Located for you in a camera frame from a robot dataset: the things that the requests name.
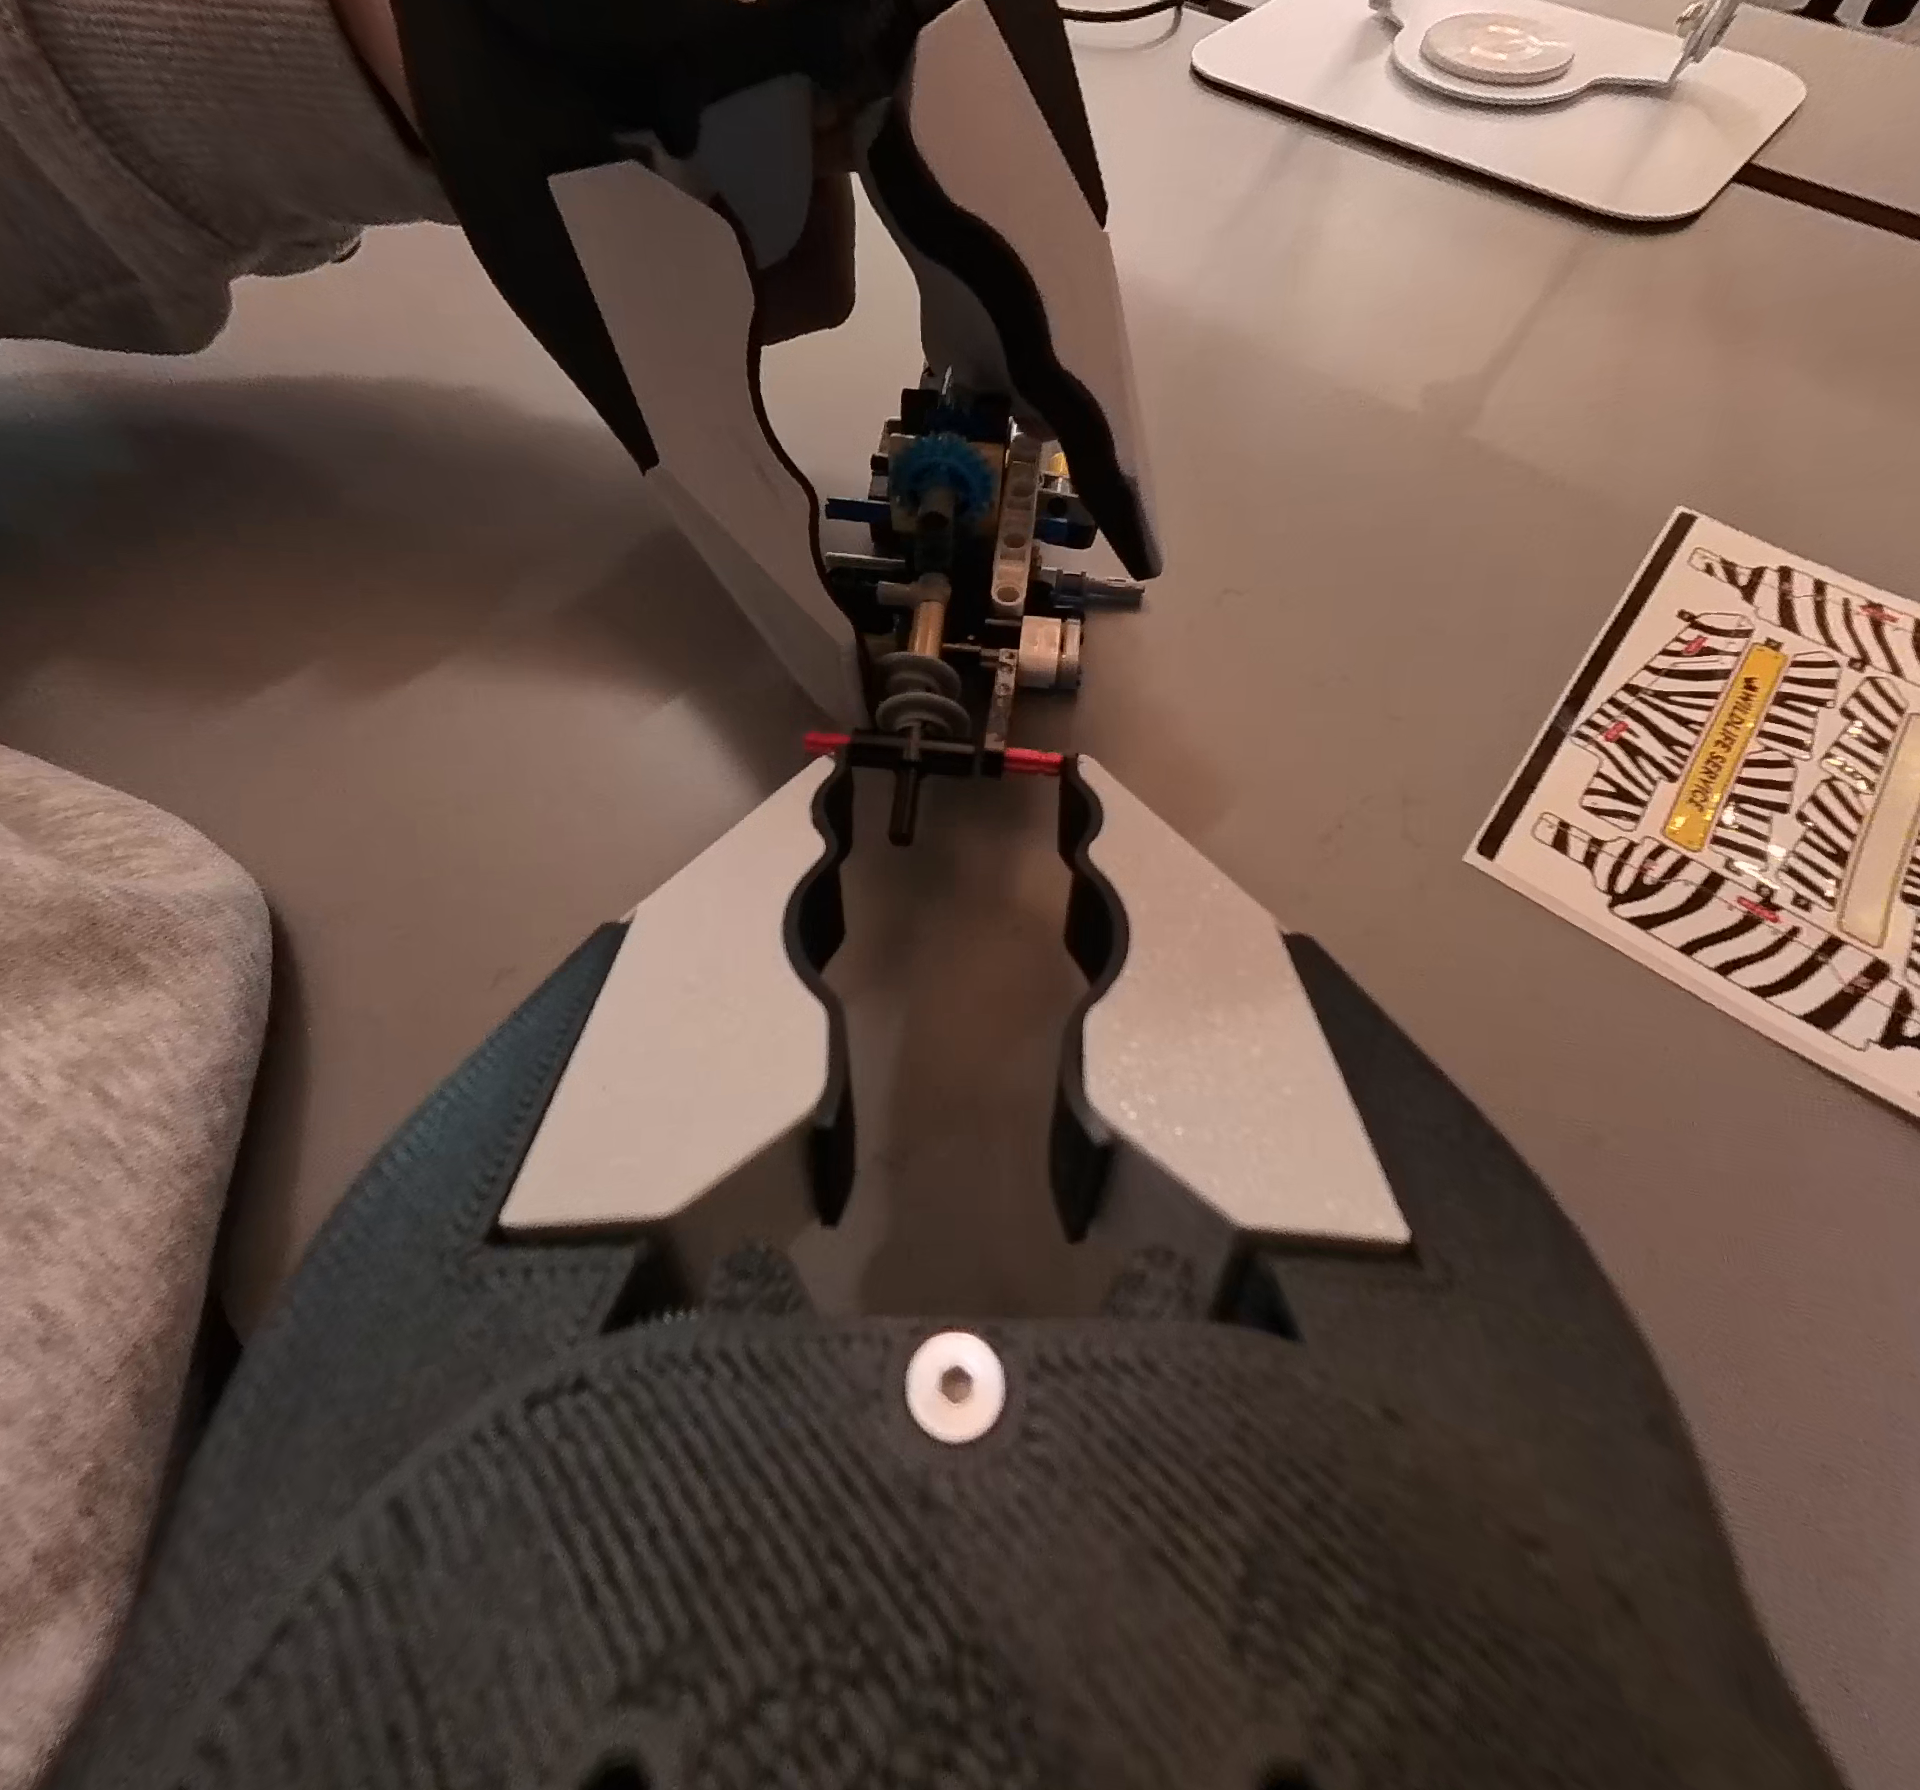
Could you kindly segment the person's left hand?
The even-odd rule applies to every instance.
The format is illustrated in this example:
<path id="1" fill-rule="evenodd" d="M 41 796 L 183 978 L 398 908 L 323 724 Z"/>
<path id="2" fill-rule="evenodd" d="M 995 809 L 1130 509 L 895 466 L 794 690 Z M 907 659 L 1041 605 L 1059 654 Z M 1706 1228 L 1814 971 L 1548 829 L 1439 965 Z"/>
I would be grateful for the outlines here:
<path id="1" fill-rule="evenodd" d="M 840 328 L 857 303 L 853 124 L 836 109 L 812 115 L 807 219 L 791 250 L 761 274 L 761 339 L 782 345 Z"/>

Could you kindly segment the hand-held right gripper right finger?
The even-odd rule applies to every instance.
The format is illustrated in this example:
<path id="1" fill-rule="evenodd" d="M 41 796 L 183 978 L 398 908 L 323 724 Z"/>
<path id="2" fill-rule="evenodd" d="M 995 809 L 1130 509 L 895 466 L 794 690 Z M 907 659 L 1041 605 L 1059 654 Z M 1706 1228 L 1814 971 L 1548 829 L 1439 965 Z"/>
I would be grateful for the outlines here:
<path id="1" fill-rule="evenodd" d="M 1080 981 L 1059 1074 L 1069 1242 L 1409 1251 L 1277 916 L 1087 755 L 1062 768 L 1059 850 Z"/>

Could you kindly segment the zebra striped sticker sheet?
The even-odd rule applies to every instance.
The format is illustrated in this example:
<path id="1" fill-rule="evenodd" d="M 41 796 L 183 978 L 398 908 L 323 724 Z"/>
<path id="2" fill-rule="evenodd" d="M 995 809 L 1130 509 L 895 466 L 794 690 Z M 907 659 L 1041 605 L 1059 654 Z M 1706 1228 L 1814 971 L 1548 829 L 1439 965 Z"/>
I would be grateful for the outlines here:
<path id="1" fill-rule="evenodd" d="M 1676 507 L 1467 862 L 1916 1116 L 1916 602 Z"/>

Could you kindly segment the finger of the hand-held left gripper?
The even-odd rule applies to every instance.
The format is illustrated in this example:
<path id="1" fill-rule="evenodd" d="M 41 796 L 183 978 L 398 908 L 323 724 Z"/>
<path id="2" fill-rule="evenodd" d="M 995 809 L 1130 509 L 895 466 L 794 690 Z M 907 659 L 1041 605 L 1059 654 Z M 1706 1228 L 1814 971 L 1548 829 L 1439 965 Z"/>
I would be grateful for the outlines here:
<path id="1" fill-rule="evenodd" d="M 924 362 L 1057 444 L 1120 568 L 1164 572 L 1105 186 L 1051 0 L 1004 27 L 953 0 L 919 27 L 861 166 L 921 296 Z"/>
<path id="2" fill-rule="evenodd" d="M 642 421 L 647 486 L 819 704 L 861 704 L 853 621 L 819 554 L 819 498 L 761 393 L 761 272 L 798 245 L 812 197 L 812 88 L 776 76 L 697 120 L 556 170 L 549 195 Z"/>

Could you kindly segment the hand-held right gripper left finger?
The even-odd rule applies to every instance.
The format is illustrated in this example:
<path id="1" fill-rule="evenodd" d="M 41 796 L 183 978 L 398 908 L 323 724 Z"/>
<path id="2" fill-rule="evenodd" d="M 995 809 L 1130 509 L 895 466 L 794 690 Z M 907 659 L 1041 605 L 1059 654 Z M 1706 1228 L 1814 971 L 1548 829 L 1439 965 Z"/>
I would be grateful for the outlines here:
<path id="1" fill-rule="evenodd" d="M 511 1241 L 789 1244 L 838 1227 L 857 1135 L 853 771 L 816 756 L 630 914 L 504 1196 Z"/>

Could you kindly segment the multicoloured lego gear assembly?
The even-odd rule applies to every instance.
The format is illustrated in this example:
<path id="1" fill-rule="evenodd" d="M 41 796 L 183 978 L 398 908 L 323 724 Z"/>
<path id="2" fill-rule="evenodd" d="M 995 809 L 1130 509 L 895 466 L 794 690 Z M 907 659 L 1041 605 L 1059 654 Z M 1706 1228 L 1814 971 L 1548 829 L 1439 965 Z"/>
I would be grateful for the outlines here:
<path id="1" fill-rule="evenodd" d="M 1091 621 L 1144 584 L 1089 570 L 1096 526 L 1062 444 L 1002 393 L 924 369 L 885 423 L 862 496 L 823 505 L 828 593 L 851 619 L 867 718 L 811 756 L 889 779 L 886 838 L 908 849 L 938 779 L 1057 779 L 1069 752 L 1016 741 L 1021 699 L 1084 685 Z"/>

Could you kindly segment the white monitor stand base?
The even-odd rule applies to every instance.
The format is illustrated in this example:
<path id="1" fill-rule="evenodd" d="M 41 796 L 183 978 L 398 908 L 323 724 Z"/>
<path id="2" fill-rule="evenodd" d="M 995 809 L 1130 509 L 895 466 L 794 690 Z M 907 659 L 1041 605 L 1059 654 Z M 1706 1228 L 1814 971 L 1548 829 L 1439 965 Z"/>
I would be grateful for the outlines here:
<path id="1" fill-rule="evenodd" d="M 1268 0 L 1203 39 L 1199 82 L 1596 219 L 1704 212 L 1807 101 L 1722 55 L 1747 0 L 1672 29 L 1548 0 Z"/>

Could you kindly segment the person's left forearm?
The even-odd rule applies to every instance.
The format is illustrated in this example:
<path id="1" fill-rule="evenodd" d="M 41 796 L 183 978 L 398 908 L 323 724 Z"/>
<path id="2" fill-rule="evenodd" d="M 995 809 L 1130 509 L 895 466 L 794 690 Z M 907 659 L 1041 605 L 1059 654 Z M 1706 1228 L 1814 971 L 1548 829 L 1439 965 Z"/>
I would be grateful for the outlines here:
<path id="1" fill-rule="evenodd" d="M 387 0 L 2 0 L 2 335 L 216 341 L 236 282 L 449 224 Z"/>

